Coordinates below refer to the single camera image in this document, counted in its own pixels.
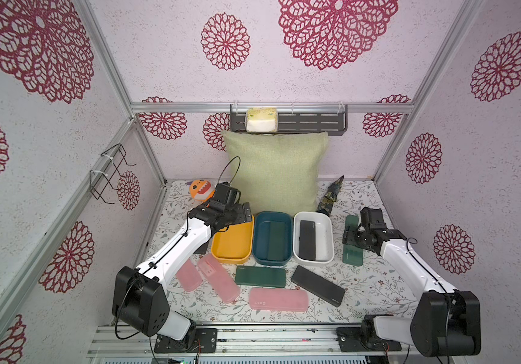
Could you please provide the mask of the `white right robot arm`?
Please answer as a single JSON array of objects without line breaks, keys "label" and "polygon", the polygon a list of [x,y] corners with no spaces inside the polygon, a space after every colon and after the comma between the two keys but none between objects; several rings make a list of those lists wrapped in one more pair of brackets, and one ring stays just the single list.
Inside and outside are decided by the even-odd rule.
[{"label": "white right robot arm", "polygon": [[345,242],[382,257],[403,278],[418,300],[412,318],[366,315],[358,340],[368,350],[393,344],[415,347],[425,357],[476,356],[482,349],[478,297],[444,280],[414,250],[411,239],[390,229],[381,209],[364,207],[360,224],[346,231]]}]

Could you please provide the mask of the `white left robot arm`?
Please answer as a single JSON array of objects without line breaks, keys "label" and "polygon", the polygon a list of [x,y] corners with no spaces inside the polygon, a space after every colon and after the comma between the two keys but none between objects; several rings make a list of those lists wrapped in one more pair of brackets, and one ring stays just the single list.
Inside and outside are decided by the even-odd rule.
[{"label": "white left robot arm", "polygon": [[166,297],[169,282],[215,233],[251,222],[252,218],[249,203],[224,209],[205,203],[190,210],[183,226],[160,250],[137,267],[124,266],[116,274],[112,306],[116,323],[130,325],[147,337],[160,335],[184,341],[195,323],[170,309]]}]

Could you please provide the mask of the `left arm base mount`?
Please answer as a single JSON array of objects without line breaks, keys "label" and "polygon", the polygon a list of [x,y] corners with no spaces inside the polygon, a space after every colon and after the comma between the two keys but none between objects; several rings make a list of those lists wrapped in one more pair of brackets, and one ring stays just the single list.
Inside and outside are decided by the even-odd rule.
[{"label": "left arm base mount", "polygon": [[181,340],[176,341],[163,335],[157,335],[154,353],[215,353],[218,344],[218,330],[210,328],[196,328]]}]

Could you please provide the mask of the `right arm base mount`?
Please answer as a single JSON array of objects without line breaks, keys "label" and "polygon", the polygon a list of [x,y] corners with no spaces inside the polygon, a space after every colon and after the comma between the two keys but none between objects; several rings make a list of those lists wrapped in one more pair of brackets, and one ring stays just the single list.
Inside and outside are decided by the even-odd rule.
[{"label": "right arm base mount", "polygon": [[380,352],[390,353],[402,350],[397,341],[379,338],[369,326],[337,327],[336,336],[339,348],[343,353]]}]

